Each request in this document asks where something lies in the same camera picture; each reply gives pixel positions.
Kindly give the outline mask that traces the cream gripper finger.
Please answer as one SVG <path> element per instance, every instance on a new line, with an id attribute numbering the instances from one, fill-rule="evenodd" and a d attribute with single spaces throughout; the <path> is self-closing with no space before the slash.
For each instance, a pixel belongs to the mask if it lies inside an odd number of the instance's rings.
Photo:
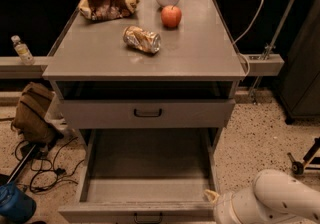
<path id="1" fill-rule="evenodd" d="M 208 201 L 211 202 L 212 204 L 216 204 L 219 198 L 219 194 L 215 191 L 206 189 L 204 191 L 205 196 L 207 197 Z"/>

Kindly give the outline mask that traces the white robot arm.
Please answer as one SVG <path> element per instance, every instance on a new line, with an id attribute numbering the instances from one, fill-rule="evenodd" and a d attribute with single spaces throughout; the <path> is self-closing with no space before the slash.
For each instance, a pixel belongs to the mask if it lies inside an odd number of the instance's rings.
<path id="1" fill-rule="evenodd" d="M 308 219 L 320 224 L 320 192 L 278 170 L 260 171 L 251 185 L 219 195 L 206 189 L 217 224 L 282 224 Z"/>

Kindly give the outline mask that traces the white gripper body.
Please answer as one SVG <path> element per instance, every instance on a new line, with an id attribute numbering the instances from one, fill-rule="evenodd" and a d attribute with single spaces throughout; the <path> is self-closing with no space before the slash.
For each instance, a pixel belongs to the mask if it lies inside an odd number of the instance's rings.
<path id="1" fill-rule="evenodd" d="M 217 224 L 262 224 L 262 208 L 253 189 L 220 195 L 213 213 Z"/>

